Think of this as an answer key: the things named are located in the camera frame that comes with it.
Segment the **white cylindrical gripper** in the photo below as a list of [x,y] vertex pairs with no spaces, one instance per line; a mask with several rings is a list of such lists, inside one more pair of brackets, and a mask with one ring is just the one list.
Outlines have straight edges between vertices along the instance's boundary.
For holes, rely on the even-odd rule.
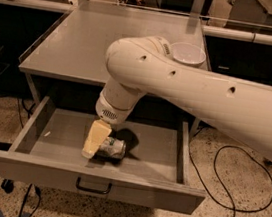
[[96,102],[96,113],[102,120],[95,120],[86,137],[81,154],[85,158],[93,158],[99,147],[112,132],[110,124],[121,124],[133,111],[145,92],[124,86],[113,78],[109,78],[100,92]]

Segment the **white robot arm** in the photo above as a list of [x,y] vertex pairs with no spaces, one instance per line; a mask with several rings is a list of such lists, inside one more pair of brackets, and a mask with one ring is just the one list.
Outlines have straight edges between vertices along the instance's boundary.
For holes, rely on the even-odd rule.
[[121,124],[151,93],[272,162],[272,86],[182,65],[172,57],[163,37],[113,42],[105,54],[109,80],[96,102],[98,116]]

